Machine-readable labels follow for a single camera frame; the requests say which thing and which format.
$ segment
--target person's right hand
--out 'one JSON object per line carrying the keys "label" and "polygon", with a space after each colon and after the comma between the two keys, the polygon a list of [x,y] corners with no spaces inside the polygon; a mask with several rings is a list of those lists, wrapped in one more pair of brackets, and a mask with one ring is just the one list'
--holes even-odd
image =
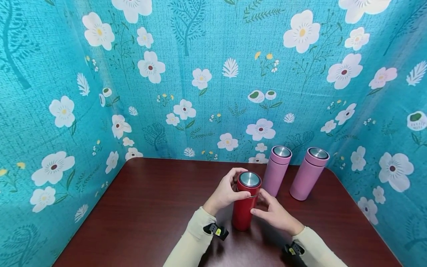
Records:
{"label": "person's right hand", "polygon": [[288,232],[291,236],[302,232],[304,225],[287,212],[277,199],[271,196],[264,189],[260,189],[258,199],[268,206],[268,211],[257,208],[251,209],[251,213],[264,219],[271,226]]}

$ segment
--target thermos bottle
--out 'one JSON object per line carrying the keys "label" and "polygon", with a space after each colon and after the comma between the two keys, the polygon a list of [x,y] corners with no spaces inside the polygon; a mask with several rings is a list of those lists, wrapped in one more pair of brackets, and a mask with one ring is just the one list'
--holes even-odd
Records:
{"label": "thermos bottle", "polygon": [[234,202],[231,223],[239,231],[246,231],[251,226],[251,209],[257,204],[261,178],[253,172],[244,172],[237,178],[237,191],[249,191],[251,196]]}
{"label": "thermos bottle", "polygon": [[277,196],[291,157],[292,152],[286,147],[275,146],[271,149],[267,170],[264,174],[263,188],[273,197]]}
{"label": "thermos bottle", "polygon": [[300,201],[307,199],[328,159],[329,154],[323,149],[317,147],[307,149],[307,153],[305,153],[298,173],[289,189],[289,193],[293,198]]}

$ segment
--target floral backdrop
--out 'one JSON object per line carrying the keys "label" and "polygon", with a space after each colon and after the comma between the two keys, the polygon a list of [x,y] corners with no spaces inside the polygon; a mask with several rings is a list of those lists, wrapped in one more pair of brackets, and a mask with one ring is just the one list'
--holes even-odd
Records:
{"label": "floral backdrop", "polygon": [[422,265],[426,13],[425,0],[0,1],[0,265],[50,266],[127,160],[262,164],[274,145],[293,164],[327,150],[401,263]]}

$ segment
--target red thermos bottle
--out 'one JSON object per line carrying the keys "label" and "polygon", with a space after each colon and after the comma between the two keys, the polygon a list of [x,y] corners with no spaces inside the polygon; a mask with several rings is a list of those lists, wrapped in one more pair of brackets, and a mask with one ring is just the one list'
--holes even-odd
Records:
{"label": "red thermos bottle", "polygon": [[244,172],[237,178],[237,191],[249,191],[251,197],[234,202],[231,223],[239,231],[246,231],[251,226],[251,209],[257,204],[261,178],[253,172]]}

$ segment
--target metal bottle cap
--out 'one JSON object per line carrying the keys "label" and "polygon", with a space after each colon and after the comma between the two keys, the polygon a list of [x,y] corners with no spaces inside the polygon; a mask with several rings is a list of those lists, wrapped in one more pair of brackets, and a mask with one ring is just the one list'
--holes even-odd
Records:
{"label": "metal bottle cap", "polygon": [[245,172],[239,176],[240,182],[247,187],[257,187],[261,183],[261,179],[255,173]]}
{"label": "metal bottle cap", "polygon": [[273,149],[273,153],[282,158],[287,158],[291,156],[291,151],[289,151],[289,149],[282,146],[275,147]]}
{"label": "metal bottle cap", "polygon": [[326,151],[324,151],[323,149],[317,148],[317,147],[312,147],[308,150],[308,152],[310,153],[310,155],[312,155],[315,158],[318,159],[327,159],[329,158],[328,153],[326,153]]}

